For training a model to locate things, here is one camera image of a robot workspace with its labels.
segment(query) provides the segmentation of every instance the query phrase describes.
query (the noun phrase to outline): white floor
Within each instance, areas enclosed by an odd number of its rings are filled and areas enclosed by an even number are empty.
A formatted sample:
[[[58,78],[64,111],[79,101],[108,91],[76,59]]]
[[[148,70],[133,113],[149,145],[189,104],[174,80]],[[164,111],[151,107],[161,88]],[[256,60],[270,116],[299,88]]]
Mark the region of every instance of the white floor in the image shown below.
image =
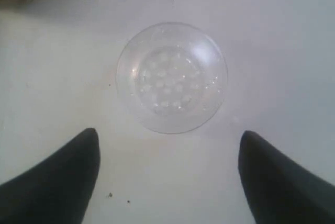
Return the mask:
[[[237,170],[246,129],[335,184],[334,19],[334,0],[35,0],[2,10],[0,183],[96,127],[102,163],[84,224],[253,223]],[[181,135],[139,125],[115,87],[127,41],[163,21],[208,33],[228,65],[224,105]]]

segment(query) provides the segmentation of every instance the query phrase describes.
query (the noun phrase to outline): clear glass bowl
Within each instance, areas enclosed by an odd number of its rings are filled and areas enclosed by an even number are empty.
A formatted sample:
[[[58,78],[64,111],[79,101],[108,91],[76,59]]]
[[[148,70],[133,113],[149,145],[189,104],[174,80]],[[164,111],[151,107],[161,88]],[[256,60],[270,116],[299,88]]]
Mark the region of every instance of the clear glass bowl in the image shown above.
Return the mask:
[[[214,41],[182,23],[162,23],[134,36],[118,61],[120,99],[148,129],[181,133],[210,119],[227,88],[225,60]]]

